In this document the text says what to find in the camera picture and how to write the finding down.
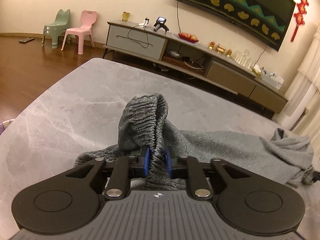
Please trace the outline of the spare handheld gripper device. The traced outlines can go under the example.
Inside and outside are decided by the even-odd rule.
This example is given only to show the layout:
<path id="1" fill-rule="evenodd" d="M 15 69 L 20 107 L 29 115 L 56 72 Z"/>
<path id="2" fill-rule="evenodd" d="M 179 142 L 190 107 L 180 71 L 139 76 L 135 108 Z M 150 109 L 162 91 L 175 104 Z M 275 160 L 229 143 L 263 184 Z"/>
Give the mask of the spare handheld gripper device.
<path id="1" fill-rule="evenodd" d="M 169 31 L 169 28 L 165 25 L 167 19 L 164 17 L 157 18 L 155 24 L 153 25 L 153 31 L 157 32 L 159 29 L 164 29 L 165 33 Z"/>

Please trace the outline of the remote control on floor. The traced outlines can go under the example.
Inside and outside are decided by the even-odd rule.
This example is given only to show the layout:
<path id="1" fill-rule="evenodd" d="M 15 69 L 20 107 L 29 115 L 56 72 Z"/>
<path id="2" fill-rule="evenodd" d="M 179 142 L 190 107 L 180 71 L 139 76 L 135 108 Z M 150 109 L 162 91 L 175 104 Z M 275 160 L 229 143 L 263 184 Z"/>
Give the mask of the remote control on floor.
<path id="1" fill-rule="evenodd" d="M 24 43 L 28 43 L 28 42 L 33 41 L 33 40 L 35 40 L 35 38 L 33 38 L 33 37 L 26 37 L 26 38 L 24 38 L 24 39 L 22 39 L 22 40 L 19 40 L 19 42 L 22 43 L 22 44 L 24 44 Z"/>

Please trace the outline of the gold cup on cabinet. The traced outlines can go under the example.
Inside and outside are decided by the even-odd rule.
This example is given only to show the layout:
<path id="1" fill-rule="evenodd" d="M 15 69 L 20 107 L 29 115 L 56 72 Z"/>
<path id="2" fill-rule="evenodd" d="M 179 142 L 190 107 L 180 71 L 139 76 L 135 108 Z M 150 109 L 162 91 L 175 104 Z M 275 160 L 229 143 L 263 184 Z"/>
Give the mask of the gold cup on cabinet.
<path id="1" fill-rule="evenodd" d="M 130 17 L 130 13 L 124 11 L 121 20 L 124 22 L 127 22 L 129 20 L 129 17 Z"/>

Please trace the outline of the gold ornament set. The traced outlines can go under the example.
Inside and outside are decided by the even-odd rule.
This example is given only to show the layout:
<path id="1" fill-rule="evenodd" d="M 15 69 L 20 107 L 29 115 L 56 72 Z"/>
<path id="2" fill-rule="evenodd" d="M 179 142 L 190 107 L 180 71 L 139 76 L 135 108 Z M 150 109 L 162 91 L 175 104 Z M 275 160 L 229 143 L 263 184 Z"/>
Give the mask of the gold ornament set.
<path id="1" fill-rule="evenodd" d="M 210 50 L 215 50 L 217 53 L 220 54 L 225 54 L 227 57 L 230 57 L 232 54 L 232 50 L 231 49 L 227 49 L 224 46 L 222 46 L 219 43 L 215 43 L 215 42 L 210 42 L 208 48 Z"/>

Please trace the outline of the white box of items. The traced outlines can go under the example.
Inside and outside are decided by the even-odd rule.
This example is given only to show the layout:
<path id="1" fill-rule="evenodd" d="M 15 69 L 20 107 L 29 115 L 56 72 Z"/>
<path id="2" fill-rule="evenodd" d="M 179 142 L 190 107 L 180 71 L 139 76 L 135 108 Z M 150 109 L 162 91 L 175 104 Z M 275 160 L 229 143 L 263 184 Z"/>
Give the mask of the white box of items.
<path id="1" fill-rule="evenodd" d="M 261 78 L 277 90 L 280 90 L 284 82 L 281 76 L 278 76 L 275 72 L 268 72 L 264 68 L 261 69 Z"/>

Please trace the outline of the red plate of fruit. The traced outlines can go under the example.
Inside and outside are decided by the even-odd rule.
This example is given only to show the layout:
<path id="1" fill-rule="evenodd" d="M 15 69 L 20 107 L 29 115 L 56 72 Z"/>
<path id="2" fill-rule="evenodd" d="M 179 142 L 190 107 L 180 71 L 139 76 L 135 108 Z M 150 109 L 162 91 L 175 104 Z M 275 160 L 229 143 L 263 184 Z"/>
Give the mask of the red plate of fruit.
<path id="1" fill-rule="evenodd" d="M 190 33 L 181 32 L 178 34 L 178 36 L 188 42 L 199 43 L 197 36 L 191 35 Z"/>

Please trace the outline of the green plastic child chair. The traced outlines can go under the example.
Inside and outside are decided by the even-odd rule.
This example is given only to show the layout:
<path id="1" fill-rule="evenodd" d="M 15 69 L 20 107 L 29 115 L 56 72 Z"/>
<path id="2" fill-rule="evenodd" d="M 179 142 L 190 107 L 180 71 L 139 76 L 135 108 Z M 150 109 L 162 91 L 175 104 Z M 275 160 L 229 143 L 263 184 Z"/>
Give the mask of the green plastic child chair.
<path id="1" fill-rule="evenodd" d="M 52 38 L 52 49 L 56 49 L 59 42 L 59 36 L 64 34 L 68 28 L 71 27 L 71 10 L 63 11 L 60 9 L 57 12 L 55 21 L 47 24 L 43 28 L 41 45 L 44 47 L 45 38 L 49 35 Z"/>

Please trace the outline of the gold tissue box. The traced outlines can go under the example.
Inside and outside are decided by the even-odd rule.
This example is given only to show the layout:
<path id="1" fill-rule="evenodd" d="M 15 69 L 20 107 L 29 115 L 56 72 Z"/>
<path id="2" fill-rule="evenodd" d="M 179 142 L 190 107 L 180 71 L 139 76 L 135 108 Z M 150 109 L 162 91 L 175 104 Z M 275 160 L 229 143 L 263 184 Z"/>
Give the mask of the gold tissue box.
<path id="1" fill-rule="evenodd" d="M 261 70 L 261 68 L 260 68 L 257 64 L 255 64 L 255 65 L 253 66 L 252 72 L 253 72 L 257 77 L 261 78 L 261 76 L 262 76 L 262 70 Z"/>

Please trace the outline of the grey sweatpants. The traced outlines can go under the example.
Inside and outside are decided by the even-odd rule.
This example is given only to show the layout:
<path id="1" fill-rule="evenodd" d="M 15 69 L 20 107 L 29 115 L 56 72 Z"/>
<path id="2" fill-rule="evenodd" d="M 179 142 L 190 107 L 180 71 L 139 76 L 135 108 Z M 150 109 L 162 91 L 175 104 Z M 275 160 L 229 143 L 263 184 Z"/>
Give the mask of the grey sweatpants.
<path id="1" fill-rule="evenodd" d="M 183 179 L 170 179 L 164 149 L 207 163 L 221 158 L 281 184 L 298 187 L 315 182 L 314 151 L 308 137 L 291 137 L 276 129 L 271 140 L 231 131 L 199 132 L 176 128 L 168 119 L 168 104 L 161 94 L 133 98 L 124 108 L 118 128 L 118 143 L 103 150 L 80 154 L 75 165 L 102 157 L 108 163 L 124 155 L 138 155 L 151 148 L 150 171 L 137 185 L 144 190 L 183 190 Z"/>

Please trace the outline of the pink plastic child chair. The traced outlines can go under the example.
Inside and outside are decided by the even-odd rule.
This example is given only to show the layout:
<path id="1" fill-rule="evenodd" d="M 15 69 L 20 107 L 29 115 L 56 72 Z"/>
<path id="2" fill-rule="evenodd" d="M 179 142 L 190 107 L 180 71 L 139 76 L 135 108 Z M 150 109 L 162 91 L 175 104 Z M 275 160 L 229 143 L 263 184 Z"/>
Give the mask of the pink plastic child chair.
<path id="1" fill-rule="evenodd" d="M 66 30 L 61 51 L 63 51 L 65 47 L 65 42 L 67 40 L 68 35 L 75 35 L 76 40 L 78 42 L 78 54 L 82 55 L 84 53 L 84 40 L 85 36 L 89 36 L 89 40 L 92 48 L 95 48 L 93 37 L 92 37 L 92 26 L 95 24 L 97 20 L 98 13 L 92 10 L 83 10 L 81 12 L 81 27 L 78 28 L 68 28 Z"/>

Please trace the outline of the long grey tv cabinet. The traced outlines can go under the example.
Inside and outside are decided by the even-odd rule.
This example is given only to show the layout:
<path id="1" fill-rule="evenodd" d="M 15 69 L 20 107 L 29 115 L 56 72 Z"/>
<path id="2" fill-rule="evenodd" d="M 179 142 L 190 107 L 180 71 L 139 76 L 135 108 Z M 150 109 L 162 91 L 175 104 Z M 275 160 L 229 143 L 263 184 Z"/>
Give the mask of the long grey tv cabinet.
<path id="1" fill-rule="evenodd" d="M 271 113 L 280 113 L 287 104 L 287 98 L 278 90 L 225 54 L 188 42 L 177 34 L 154 31 L 133 22 L 110 21 L 108 25 L 105 53 L 116 51 L 175 70 L 256 103 Z"/>

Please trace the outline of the red chinese knot decoration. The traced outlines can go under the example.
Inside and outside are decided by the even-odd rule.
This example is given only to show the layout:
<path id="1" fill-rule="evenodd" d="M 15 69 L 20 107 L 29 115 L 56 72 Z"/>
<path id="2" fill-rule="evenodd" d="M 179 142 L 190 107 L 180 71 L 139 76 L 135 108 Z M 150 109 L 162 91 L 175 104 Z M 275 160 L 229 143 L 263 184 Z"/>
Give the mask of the red chinese knot decoration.
<path id="1" fill-rule="evenodd" d="M 293 14 L 295 21 L 296 21 L 296 27 L 295 27 L 295 30 L 294 30 L 293 35 L 291 37 L 291 42 L 293 42 L 295 40 L 298 28 L 301 25 L 305 24 L 304 15 L 307 14 L 306 7 L 308 7 L 308 6 L 309 6 L 308 0 L 300 0 L 299 3 L 296 3 L 297 12 L 295 12 Z"/>

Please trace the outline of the cream window curtain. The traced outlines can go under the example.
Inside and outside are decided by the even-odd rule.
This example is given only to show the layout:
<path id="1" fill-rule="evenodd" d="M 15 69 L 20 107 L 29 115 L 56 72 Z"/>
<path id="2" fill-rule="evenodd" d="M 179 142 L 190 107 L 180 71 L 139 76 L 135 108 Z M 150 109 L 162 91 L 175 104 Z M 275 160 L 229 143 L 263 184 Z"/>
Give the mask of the cream window curtain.
<path id="1" fill-rule="evenodd" d="M 293 129 L 318 90 L 319 29 L 315 32 L 313 41 L 297 70 L 297 75 L 288 89 L 289 101 L 284 108 L 281 126 L 287 129 Z"/>

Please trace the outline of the clear glasses on tray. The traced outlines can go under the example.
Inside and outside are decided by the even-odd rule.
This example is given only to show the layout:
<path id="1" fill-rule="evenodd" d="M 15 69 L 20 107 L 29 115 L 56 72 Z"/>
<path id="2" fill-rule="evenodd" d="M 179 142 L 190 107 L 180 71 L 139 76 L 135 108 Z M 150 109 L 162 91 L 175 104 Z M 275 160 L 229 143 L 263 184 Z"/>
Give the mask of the clear glasses on tray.
<path id="1" fill-rule="evenodd" d="M 253 60 L 250 57 L 250 51 L 245 49 L 244 51 L 236 51 L 231 54 L 231 58 L 241 66 L 252 69 L 253 68 Z"/>

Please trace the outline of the wall mounted television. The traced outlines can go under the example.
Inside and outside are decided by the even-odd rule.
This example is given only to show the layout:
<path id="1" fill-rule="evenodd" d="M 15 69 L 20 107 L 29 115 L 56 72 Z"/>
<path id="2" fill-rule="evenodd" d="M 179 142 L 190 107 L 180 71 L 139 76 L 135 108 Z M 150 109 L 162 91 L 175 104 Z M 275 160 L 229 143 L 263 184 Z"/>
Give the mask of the wall mounted television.
<path id="1" fill-rule="evenodd" d="M 294 0 L 176 0 L 219 16 L 279 50 L 295 9 Z"/>

